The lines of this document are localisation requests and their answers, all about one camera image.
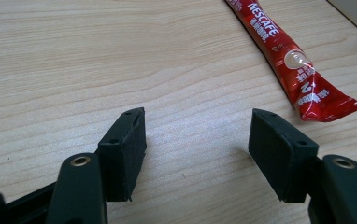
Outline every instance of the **tabletop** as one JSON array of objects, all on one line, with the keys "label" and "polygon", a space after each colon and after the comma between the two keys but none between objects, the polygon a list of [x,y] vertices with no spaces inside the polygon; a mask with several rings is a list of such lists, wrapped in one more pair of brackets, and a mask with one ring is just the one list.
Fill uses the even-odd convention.
[{"label": "tabletop", "polygon": [[[260,0],[314,62],[357,99],[357,28],[324,0]],[[129,109],[146,110],[147,154],[111,223],[309,223],[278,200],[248,153],[251,110],[272,111],[357,161],[357,112],[303,122],[223,0],[0,0],[0,192],[56,180]]]}]

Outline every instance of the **wooden table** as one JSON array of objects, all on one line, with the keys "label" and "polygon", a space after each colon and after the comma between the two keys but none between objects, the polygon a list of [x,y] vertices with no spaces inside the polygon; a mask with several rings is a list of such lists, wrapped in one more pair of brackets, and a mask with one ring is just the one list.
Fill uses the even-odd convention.
[{"label": "wooden table", "polygon": [[[357,99],[357,28],[322,0],[260,0],[321,74]],[[147,156],[111,223],[308,223],[247,153],[251,110],[273,111],[320,157],[357,160],[357,112],[302,122],[238,19],[215,1],[0,1],[0,192],[56,180],[125,110],[146,109]]]}]

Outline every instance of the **light wood surface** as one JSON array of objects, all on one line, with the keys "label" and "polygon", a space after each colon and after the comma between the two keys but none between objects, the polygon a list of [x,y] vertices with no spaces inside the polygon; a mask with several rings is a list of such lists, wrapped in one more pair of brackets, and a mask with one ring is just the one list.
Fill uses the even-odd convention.
[{"label": "light wood surface", "polygon": [[[357,99],[357,28],[323,0],[260,0],[317,70]],[[56,180],[125,110],[144,106],[148,149],[111,223],[309,223],[247,153],[251,110],[273,111],[320,157],[357,160],[357,112],[302,122],[223,0],[0,1],[0,192]]]}]

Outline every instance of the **wood grain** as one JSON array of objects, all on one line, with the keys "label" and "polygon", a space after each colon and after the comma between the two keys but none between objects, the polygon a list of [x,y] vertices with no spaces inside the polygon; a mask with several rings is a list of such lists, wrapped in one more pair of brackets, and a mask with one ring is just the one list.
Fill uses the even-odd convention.
[{"label": "wood grain", "polygon": [[[322,0],[262,0],[316,68],[357,99],[357,28]],[[111,223],[309,223],[247,153],[251,109],[271,110],[357,160],[357,112],[302,122],[222,0],[0,0],[0,192],[11,202],[93,152],[119,114],[146,108],[132,203]]]}]

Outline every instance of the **red coffee packet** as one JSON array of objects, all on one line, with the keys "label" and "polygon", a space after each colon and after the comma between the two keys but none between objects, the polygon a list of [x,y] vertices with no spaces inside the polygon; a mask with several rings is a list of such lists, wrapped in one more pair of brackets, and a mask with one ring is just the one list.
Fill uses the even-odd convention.
[{"label": "red coffee packet", "polygon": [[329,122],[357,111],[357,101],[330,84],[257,0],[225,0],[272,66],[301,120]]}]

